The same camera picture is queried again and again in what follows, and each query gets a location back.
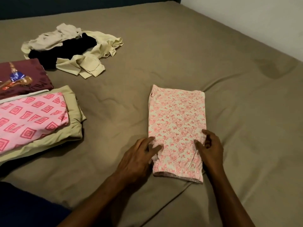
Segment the black cloth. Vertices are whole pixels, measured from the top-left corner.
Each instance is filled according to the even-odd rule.
[[[87,49],[97,45],[96,39],[86,33],[82,37],[63,41],[63,45],[46,51],[31,50],[29,58],[37,58],[40,64],[47,69],[55,69],[57,58],[71,59],[73,55],[81,55]]]
[[[70,210],[0,182],[1,227],[56,227]]]

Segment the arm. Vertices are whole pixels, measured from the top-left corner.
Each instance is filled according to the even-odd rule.
[[[149,160],[160,149],[146,151],[154,137],[139,139],[123,156],[117,170],[82,204],[80,204],[58,227],[89,227],[97,220],[104,208],[129,184],[144,177]]]
[[[205,170],[214,190],[223,226],[254,227],[255,225],[242,206],[225,174],[223,168],[223,146],[220,139],[208,130],[203,130],[202,132],[206,134],[205,145],[203,146],[197,140],[195,140],[195,145],[206,166]]]

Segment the red diamond print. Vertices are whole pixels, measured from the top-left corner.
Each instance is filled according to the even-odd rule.
[[[15,133],[17,130],[19,130],[21,127],[23,127],[24,125],[21,125],[21,126],[18,126],[18,127],[15,127],[13,129],[11,129],[9,132],[10,133]]]
[[[54,97],[54,94],[47,94],[46,96],[43,96],[46,99],[51,99],[52,97]]]
[[[54,107],[52,106],[46,106],[45,108],[41,109],[42,111],[48,113],[51,109],[53,109]]]
[[[53,112],[51,115],[57,115],[57,114],[60,114],[62,111],[55,111],[55,112]]]
[[[40,136],[40,138],[43,138],[44,136],[47,136],[47,134],[42,134],[42,135]]]
[[[57,97],[56,99],[53,100],[54,103],[61,103],[61,100],[59,97]]]
[[[21,138],[25,138],[25,139],[31,139],[34,134],[36,133],[36,130],[31,129],[29,127],[27,127],[22,134],[20,135]]]
[[[20,117],[20,119],[26,119],[26,118],[30,117],[31,115],[32,115],[32,112],[26,111],[26,112],[24,113],[24,115],[22,115],[22,116]]]
[[[62,115],[59,116],[58,119],[60,119],[61,121],[63,121],[63,120],[65,120],[65,119],[67,119],[67,117],[65,117],[64,114],[62,114]]]
[[[49,130],[49,131],[52,131],[52,130],[55,130],[56,128],[58,127],[57,124],[55,124],[54,122],[51,122],[50,124],[48,124],[45,129],[46,130]]]
[[[7,128],[4,129],[4,131],[10,131],[11,129],[13,129],[17,124],[16,123],[12,123],[11,125],[9,125]]]
[[[42,101],[38,101],[38,102],[34,103],[32,106],[33,107],[41,107],[43,104],[45,104],[45,103],[42,102]]]
[[[20,146],[23,146],[23,145],[21,145],[21,144],[16,144],[16,145],[14,146],[14,148],[17,148],[17,147],[20,147]]]
[[[0,126],[3,126],[3,125],[6,124],[8,121],[9,121],[9,119],[1,118],[1,119],[0,119]]]
[[[12,103],[10,103],[10,104],[8,104],[8,105],[6,105],[4,107],[0,107],[0,108],[6,110],[6,109],[9,109],[11,106],[13,106]]]
[[[42,118],[38,119],[37,121],[35,121],[35,123],[41,124],[41,123],[44,123],[44,121],[46,121],[48,119],[49,119],[48,117],[42,117]]]
[[[23,107],[19,107],[19,106],[16,106],[14,107],[12,110],[10,110],[9,112],[11,114],[14,114],[14,115],[17,115],[21,110],[22,110]]]
[[[32,116],[28,121],[33,121],[33,120],[36,120],[36,119],[38,119],[38,118],[40,118],[41,116],[39,116],[39,115],[34,115],[34,116]]]
[[[31,103],[31,102],[33,102],[35,99],[36,99],[36,98],[34,98],[34,97],[27,97],[23,102],[24,102],[24,103]]]
[[[9,140],[0,138],[0,151],[4,151],[4,148],[9,143]]]

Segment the person's right arm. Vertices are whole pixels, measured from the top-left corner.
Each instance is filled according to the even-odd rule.
[[[205,145],[195,140],[203,165],[212,184],[223,226],[254,227],[254,223],[242,206],[230,185],[223,168],[223,146],[211,131],[206,134]]]

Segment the blue graphic on shirt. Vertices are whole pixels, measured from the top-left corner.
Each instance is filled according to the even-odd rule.
[[[25,75],[21,72],[14,72],[10,74],[10,79],[12,82],[16,82],[17,80],[21,80],[25,77]]]

